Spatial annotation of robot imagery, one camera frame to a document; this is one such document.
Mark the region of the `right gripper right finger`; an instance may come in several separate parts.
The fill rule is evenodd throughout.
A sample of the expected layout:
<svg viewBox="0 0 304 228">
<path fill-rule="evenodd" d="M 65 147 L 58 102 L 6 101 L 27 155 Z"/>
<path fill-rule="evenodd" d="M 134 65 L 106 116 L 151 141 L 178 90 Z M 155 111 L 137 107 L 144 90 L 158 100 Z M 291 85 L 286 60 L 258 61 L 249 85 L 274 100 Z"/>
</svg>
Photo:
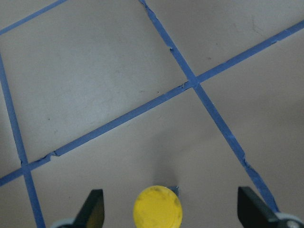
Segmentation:
<svg viewBox="0 0 304 228">
<path fill-rule="evenodd" d="M 250 187 L 238 187 L 237 217 L 244 228 L 302 228 L 296 216 L 273 212 Z"/>
</svg>

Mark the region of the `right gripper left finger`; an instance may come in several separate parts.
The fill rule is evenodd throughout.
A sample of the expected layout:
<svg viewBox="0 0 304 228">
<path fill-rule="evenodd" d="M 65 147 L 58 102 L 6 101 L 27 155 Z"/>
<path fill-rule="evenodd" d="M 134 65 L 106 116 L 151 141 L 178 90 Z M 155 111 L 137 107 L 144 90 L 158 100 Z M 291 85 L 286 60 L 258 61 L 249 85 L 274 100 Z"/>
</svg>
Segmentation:
<svg viewBox="0 0 304 228">
<path fill-rule="evenodd" d="M 102 228 L 105 219 L 104 193 L 91 190 L 77 216 L 54 222 L 52 228 Z"/>
</svg>

